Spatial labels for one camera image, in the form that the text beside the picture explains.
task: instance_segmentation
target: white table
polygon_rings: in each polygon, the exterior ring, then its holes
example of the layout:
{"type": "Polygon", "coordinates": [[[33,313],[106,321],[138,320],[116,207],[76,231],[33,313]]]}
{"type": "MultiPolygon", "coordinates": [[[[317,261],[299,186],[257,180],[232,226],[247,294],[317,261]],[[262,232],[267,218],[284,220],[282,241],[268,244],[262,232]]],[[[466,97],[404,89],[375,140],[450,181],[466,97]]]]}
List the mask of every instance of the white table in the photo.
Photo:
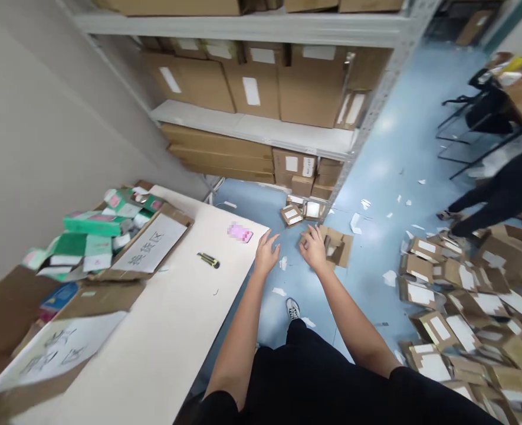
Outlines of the white table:
{"type": "Polygon", "coordinates": [[[15,424],[171,424],[255,259],[267,227],[155,186],[195,219],[102,350],[62,396],[13,418],[15,424]],[[230,238],[233,221],[253,231],[230,238]],[[196,254],[221,262],[214,269],[196,254]]]}

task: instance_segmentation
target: handwritten sign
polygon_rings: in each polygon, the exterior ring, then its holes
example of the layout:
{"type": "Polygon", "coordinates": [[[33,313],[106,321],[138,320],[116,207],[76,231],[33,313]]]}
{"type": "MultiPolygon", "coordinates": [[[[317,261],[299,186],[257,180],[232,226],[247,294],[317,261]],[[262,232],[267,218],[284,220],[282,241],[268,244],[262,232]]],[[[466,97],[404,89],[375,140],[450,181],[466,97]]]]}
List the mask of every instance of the handwritten sign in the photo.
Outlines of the handwritten sign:
{"type": "Polygon", "coordinates": [[[185,231],[186,226],[160,214],[111,268],[153,273],[185,231]]]}
{"type": "Polygon", "coordinates": [[[93,356],[127,315],[116,312],[52,321],[0,374],[0,392],[62,375],[93,356]]]}

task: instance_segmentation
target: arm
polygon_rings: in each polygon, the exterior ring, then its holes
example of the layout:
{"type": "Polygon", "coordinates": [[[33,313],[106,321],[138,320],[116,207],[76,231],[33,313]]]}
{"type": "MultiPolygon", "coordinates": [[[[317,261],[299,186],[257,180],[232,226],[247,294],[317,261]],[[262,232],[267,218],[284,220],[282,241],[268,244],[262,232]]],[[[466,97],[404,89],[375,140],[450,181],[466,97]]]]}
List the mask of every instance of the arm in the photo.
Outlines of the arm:
{"type": "Polygon", "coordinates": [[[306,246],[300,244],[300,253],[320,279],[349,354],[359,366],[389,378],[401,364],[327,265],[326,249],[318,226],[308,227],[310,232],[304,233],[306,246]]]}
{"type": "Polygon", "coordinates": [[[274,252],[272,248],[278,234],[269,239],[270,232],[269,229],[259,241],[255,268],[215,361],[205,394],[207,397],[215,391],[226,391],[237,403],[238,410],[243,409],[247,397],[265,280],[280,254],[280,244],[274,252]]]}

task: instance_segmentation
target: white shoe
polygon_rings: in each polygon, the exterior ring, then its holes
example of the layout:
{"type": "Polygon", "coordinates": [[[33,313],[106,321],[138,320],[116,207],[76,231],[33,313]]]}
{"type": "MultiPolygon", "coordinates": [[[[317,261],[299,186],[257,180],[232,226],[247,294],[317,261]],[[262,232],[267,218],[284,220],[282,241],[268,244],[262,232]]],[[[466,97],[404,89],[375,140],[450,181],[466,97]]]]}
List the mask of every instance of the white shoe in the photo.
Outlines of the white shoe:
{"type": "Polygon", "coordinates": [[[288,317],[291,321],[294,319],[300,319],[300,307],[294,299],[288,298],[286,300],[286,309],[288,310],[288,317]]]}

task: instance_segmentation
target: smartphone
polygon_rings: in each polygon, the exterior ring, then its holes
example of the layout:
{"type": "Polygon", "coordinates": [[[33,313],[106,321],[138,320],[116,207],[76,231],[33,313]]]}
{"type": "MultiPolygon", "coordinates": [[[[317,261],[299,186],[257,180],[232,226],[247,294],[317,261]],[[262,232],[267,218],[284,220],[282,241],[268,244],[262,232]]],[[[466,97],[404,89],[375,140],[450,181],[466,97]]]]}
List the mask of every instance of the smartphone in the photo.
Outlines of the smartphone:
{"type": "Polygon", "coordinates": [[[227,229],[227,234],[243,243],[247,243],[253,237],[253,232],[237,223],[232,223],[227,229]]]}

